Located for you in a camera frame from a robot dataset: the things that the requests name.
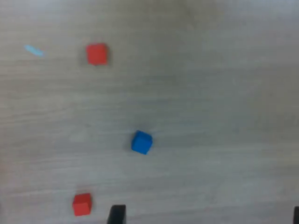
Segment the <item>blue mark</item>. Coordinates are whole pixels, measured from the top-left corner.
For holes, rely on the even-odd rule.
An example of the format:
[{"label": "blue mark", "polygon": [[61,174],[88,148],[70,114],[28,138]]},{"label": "blue mark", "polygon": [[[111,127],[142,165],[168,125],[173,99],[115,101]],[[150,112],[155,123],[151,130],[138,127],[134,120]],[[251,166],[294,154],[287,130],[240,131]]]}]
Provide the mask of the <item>blue mark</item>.
[{"label": "blue mark", "polygon": [[39,57],[43,56],[43,52],[40,49],[32,47],[31,45],[24,45],[24,48],[36,56],[39,56]]}]

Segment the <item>black object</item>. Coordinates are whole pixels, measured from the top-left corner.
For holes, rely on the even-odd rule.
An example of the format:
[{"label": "black object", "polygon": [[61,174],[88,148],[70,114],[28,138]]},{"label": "black object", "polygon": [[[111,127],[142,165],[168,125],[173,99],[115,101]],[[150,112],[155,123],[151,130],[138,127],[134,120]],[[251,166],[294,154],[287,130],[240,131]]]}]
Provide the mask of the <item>black object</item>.
[{"label": "black object", "polygon": [[294,208],[294,219],[293,219],[294,224],[299,224],[299,207],[296,206]]},{"label": "black object", "polygon": [[126,224],[126,205],[115,204],[111,207],[107,224]]}]

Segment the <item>cube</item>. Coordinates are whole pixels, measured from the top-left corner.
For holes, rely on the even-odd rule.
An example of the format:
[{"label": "cube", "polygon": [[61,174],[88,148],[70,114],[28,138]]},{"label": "cube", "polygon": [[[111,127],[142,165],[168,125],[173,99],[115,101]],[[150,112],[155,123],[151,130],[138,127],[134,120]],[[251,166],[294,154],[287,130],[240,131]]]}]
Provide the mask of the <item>cube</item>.
[{"label": "cube", "polygon": [[150,134],[142,131],[137,131],[132,140],[132,150],[146,155],[153,144],[153,138]]},{"label": "cube", "polygon": [[104,43],[90,44],[86,47],[87,61],[93,65],[108,64],[108,47]]},{"label": "cube", "polygon": [[126,205],[115,204],[111,207],[107,224],[126,224]]},{"label": "cube", "polygon": [[73,210],[75,216],[86,216],[92,210],[92,197],[90,194],[76,195],[73,200]]}]

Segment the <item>red block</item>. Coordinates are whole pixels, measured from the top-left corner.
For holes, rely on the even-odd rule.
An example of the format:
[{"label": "red block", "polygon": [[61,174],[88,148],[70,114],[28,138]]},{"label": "red block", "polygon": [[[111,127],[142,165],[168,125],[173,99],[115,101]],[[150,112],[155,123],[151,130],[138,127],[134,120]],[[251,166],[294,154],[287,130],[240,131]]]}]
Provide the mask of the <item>red block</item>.
[{"label": "red block", "polygon": [[73,201],[75,216],[86,216],[92,210],[92,197],[90,194],[76,195]]},{"label": "red block", "polygon": [[86,47],[89,64],[108,64],[108,47],[104,43],[90,44]]}]

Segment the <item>blue block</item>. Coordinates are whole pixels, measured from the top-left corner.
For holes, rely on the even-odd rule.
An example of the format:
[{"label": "blue block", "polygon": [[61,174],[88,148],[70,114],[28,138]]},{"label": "blue block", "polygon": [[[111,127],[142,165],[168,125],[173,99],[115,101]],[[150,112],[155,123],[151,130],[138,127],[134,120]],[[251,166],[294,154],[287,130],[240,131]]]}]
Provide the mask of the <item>blue block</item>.
[{"label": "blue block", "polygon": [[132,150],[146,155],[153,144],[153,138],[150,134],[137,131],[135,137],[132,140]]}]

